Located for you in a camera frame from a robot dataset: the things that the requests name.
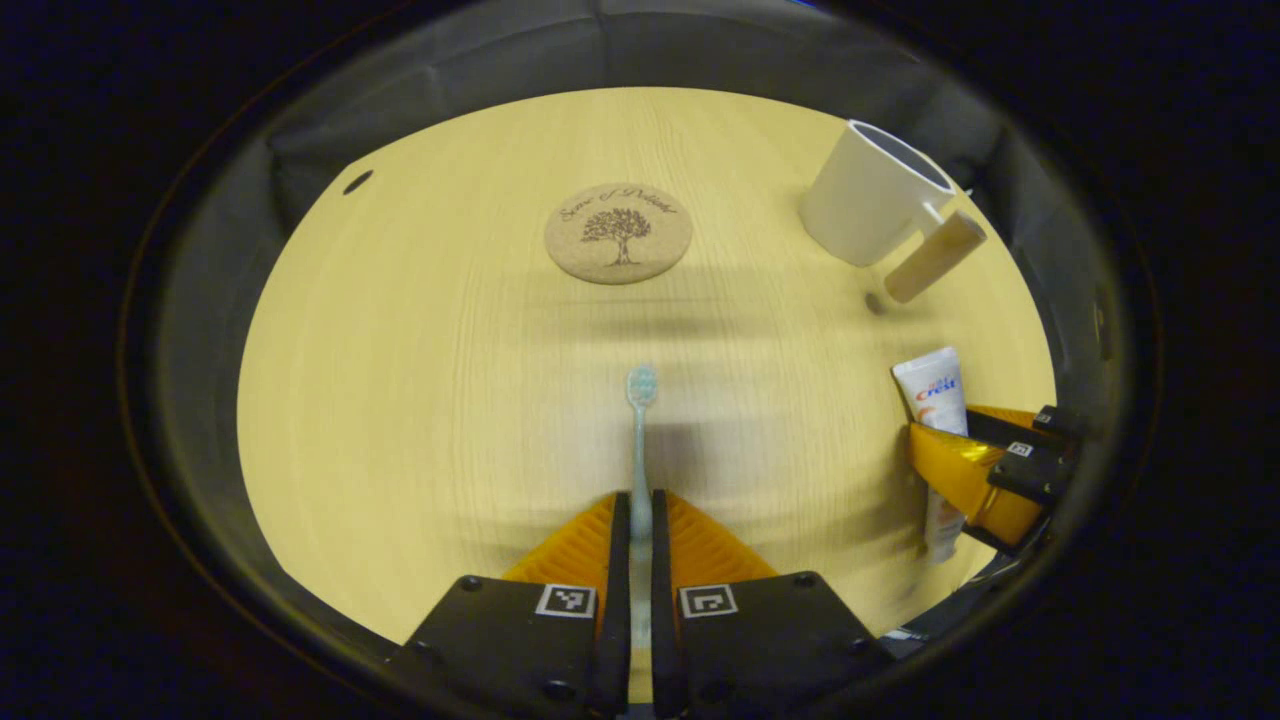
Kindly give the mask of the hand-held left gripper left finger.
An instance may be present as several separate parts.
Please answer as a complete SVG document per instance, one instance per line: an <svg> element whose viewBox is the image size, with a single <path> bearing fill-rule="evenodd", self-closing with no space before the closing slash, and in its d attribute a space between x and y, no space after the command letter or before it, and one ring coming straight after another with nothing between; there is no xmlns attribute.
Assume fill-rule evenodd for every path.
<svg viewBox="0 0 1280 720"><path fill-rule="evenodd" d="M500 577L463 575L388 661L430 717L611 719L631 660L630 497L611 495Z"/></svg>

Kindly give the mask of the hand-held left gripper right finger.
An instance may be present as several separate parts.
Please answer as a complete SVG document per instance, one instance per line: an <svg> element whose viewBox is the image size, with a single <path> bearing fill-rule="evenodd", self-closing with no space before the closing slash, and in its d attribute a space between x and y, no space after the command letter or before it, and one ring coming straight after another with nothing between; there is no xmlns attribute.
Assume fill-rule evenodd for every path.
<svg viewBox="0 0 1280 720"><path fill-rule="evenodd" d="M660 719L805 719L893 655L817 571L781 573L687 500L652 496Z"/></svg>

